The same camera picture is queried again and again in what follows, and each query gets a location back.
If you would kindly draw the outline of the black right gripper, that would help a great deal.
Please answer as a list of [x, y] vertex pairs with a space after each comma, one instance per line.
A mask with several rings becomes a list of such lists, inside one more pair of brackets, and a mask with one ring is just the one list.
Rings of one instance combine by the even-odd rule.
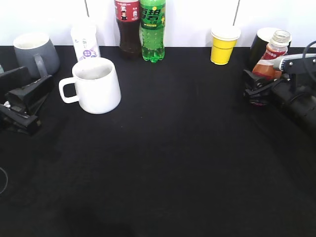
[[297, 85], [285, 79], [267, 80], [249, 70], [243, 70], [245, 82], [243, 97], [254, 106], [265, 106], [273, 98], [282, 107], [288, 109], [311, 109], [312, 89], [308, 85]]

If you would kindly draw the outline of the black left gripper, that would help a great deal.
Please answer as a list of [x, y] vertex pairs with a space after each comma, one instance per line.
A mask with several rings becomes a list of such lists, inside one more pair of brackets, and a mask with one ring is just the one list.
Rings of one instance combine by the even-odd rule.
[[54, 88], [51, 75], [34, 80], [27, 67], [0, 74], [0, 129], [35, 134], [41, 127], [38, 112]]

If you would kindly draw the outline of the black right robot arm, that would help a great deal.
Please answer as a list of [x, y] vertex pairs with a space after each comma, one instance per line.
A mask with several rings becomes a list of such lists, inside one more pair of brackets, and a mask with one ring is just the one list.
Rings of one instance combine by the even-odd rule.
[[244, 98], [249, 104], [262, 107], [272, 104], [297, 124], [313, 140], [316, 139], [316, 85], [311, 80], [299, 84], [295, 74], [282, 73], [279, 79], [268, 80], [243, 70]]

